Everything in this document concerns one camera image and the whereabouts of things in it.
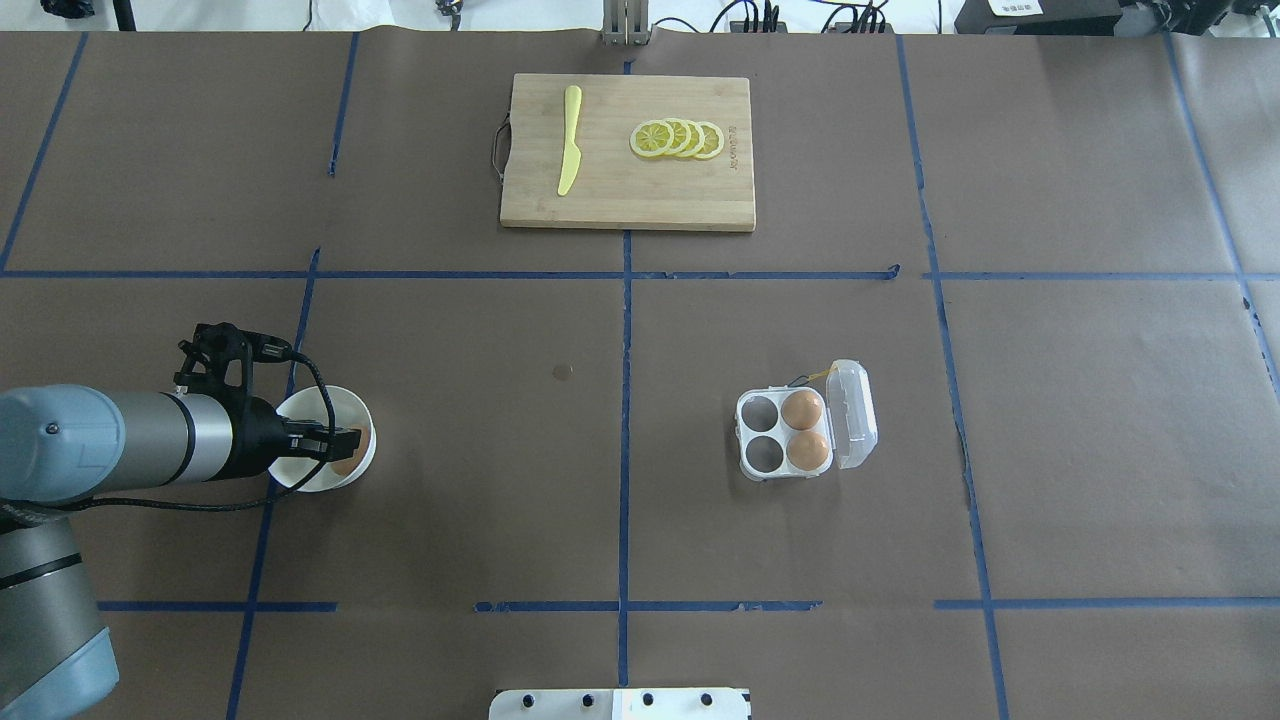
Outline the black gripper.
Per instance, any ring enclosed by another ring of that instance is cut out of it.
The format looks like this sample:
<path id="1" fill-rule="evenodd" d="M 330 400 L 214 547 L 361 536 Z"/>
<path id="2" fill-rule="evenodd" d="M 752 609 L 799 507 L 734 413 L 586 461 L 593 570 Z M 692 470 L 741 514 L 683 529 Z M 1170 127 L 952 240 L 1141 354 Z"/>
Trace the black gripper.
<path id="1" fill-rule="evenodd" d="M 229 479 L 262 474 L 287 451 L 288 457 L 337 461 L 349 457 L 357 446 L 301 445 L 291 448 L 289 436 L 335 436 L 338 429 L 320 420 L 287 419 L 284 423 L 274 406 L 257 397 L 229 401 L 228 416 L 233 429 Z"/>

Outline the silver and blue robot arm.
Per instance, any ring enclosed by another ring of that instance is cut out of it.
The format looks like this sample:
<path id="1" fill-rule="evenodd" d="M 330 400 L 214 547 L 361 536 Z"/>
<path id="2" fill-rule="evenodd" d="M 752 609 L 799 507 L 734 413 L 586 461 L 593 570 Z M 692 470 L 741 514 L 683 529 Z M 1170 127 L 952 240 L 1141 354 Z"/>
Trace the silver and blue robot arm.
<path id="1" fill-rule="evenodd" d="M 285 416 L 234 391 L 3 393 L 3 716 L 69 719 L 120 673 L 70 518 L 133 489 L 239 479 L 284 457 L 361 460 L 366 427 Z"/>

